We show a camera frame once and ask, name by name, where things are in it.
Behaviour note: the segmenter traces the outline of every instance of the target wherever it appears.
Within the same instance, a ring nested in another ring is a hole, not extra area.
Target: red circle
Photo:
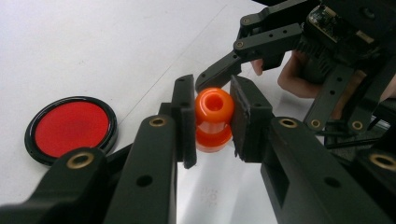
[[[45,154],[59,158],[78,147],[96,147],[108,130],[106,112],[98,105],[72,102],[45,115],[35,129],[35,143]]]

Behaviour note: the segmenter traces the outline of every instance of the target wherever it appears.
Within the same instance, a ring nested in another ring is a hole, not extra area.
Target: hole in orange object
[[[209,95],[205,99],[205,106],[211,111],[219,111],[223,107],[223,102],[218,95]]]

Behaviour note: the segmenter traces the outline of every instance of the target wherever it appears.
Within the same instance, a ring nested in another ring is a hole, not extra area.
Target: orange object
[[[196,143],[203,152],[224,148],[233,136],[230,120],[233,116],[233,98],[219,88],[201,91],[195,99]]]

